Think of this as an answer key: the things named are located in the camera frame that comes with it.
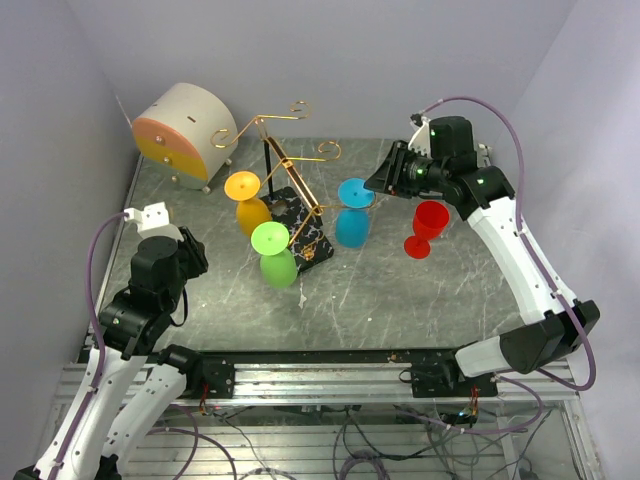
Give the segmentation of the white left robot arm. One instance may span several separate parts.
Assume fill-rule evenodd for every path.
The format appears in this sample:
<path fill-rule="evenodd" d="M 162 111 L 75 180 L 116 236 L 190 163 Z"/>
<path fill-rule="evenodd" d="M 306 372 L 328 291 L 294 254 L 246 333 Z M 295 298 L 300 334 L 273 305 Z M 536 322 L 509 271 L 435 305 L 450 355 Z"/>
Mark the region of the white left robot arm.
<path fill-rule="evenodd" d="M 202 357 L 171 345 L 159 354 L 131 400 L 125 395 L 172 324 L 186 283 L 208 269 L 205 247 L 190 230 L 142 240 L 128 285 L 100 312 L 96 347 L 69 411 L 35 465 L 18 479 L 118 479 L 143 437 L 179 396 L 203 387 Z"/>

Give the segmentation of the blue plastic wine glass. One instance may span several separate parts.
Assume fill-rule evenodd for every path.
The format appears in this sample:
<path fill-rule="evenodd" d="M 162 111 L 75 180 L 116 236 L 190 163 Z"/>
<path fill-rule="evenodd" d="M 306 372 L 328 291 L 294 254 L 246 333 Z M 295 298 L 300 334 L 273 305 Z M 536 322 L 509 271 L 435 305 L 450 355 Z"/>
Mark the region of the blue plastic wine glass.
<path fill-rule="evenodd" d="M 335 227 L 337 242 L 347 248 L 360 248 L 368 238 L 370 221 L 368 209 L 374 204 L 375 193 L 365 187 L 365 180 L 350 178 L 338 188 L 341 202 Z"/>

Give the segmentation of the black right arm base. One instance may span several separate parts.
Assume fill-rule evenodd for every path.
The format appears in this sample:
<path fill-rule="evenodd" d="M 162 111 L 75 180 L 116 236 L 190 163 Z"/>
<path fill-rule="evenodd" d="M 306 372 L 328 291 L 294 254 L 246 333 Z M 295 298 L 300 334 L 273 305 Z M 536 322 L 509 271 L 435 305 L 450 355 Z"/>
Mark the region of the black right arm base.
<path fill-rule="evenodd" d="M 493 398 L 498 389 L 489 374 L 466 377 L 458 366 L 452 349 L 412 349 L 397 354 L 399 363 L 407 364 L 399 379 L 410 386 L 414 398 Z"/>

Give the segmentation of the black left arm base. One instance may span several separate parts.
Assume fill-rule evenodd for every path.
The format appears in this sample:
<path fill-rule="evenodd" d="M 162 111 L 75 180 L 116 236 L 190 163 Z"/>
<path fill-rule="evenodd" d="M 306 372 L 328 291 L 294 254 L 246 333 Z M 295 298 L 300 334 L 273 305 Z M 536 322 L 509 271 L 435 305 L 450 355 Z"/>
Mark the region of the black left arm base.
<path fill-rule="evenodd" d="M 165 351 L 164 363 L 175 367 L 186 377 L 181 398 L 231 399 L 235 387 L 236 370 L 222 357 L 172 345 Z"/>

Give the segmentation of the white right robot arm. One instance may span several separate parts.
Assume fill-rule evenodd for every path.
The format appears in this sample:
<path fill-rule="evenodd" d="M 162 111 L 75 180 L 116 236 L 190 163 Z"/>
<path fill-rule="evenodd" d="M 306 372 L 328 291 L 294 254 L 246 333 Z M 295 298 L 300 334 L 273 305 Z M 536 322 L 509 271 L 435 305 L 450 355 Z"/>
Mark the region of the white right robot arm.
<path fill-rule="evenodd" d="M 368 190 L 411 199 L 439 195 L 479 236 L 516 300 L 522 326 L 463 346 L 440 373 L 450 394 L 465 394 L 476 377 L 513 370 L 528 374 L 584 345 L 600 318 L 551 267 L 525 221 L 516 218 L 516 192 L 496 166 L 479 166 L 471 123 L 461 116 L 433 120 L 415 114 L 414 134 L 397 141 Z"/>

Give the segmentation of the red plastic wine glass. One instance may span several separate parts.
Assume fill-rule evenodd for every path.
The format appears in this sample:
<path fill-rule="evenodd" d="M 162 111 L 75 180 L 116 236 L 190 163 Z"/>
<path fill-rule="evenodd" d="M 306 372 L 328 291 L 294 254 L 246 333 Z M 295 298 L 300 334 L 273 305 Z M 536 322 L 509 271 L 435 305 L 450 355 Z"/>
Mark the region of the red plastic wine glass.
<path fill-rule="evenodd" d="M 413 217 L 413 235 L 404 242 L 404 250 L 414 259 L 424 259 L 431 253 L 431 241 L 442 234 L 449 224 L 450 214 L 441 203 L 427 200 L 420 203 Z"/>

